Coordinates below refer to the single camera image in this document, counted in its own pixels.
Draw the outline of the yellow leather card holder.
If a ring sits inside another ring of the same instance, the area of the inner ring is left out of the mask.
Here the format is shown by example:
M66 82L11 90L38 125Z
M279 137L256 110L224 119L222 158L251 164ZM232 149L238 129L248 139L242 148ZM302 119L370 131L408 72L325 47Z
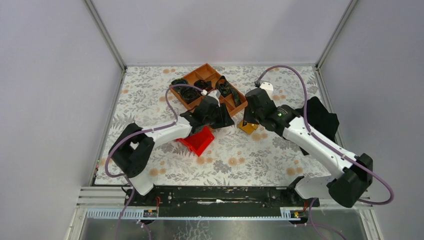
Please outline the yellow leather card holder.
M237 127L245 132L247 135L251 135L255 130L258 129L259 125L254 123L249 123L242 120Z

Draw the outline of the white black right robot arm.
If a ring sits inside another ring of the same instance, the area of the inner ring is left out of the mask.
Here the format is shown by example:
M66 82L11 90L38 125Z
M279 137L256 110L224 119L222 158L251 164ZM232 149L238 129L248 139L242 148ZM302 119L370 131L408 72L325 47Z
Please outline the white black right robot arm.
M249 91L245 121L263 126L298 145L318 160L329 172L324 177L302 177L287 191L287 201L301 205L310 198L332 198L339 205L351 208L372 184L373 159L358 156L331 141L313 127L306 127L300 113L288 105L276 106L262 88Z

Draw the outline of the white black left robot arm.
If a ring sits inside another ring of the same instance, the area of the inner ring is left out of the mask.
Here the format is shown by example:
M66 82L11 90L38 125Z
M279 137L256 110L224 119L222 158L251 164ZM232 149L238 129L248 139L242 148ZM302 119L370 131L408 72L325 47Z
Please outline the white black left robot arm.
M154 183L146 170L154 148L198 134L205 127L220 129L234 124L226 105L206 96L193 110L179 114L175 121L150 128L129 124L112 145L107 159L113 160L137 191L136 199L148 206L155 200Z

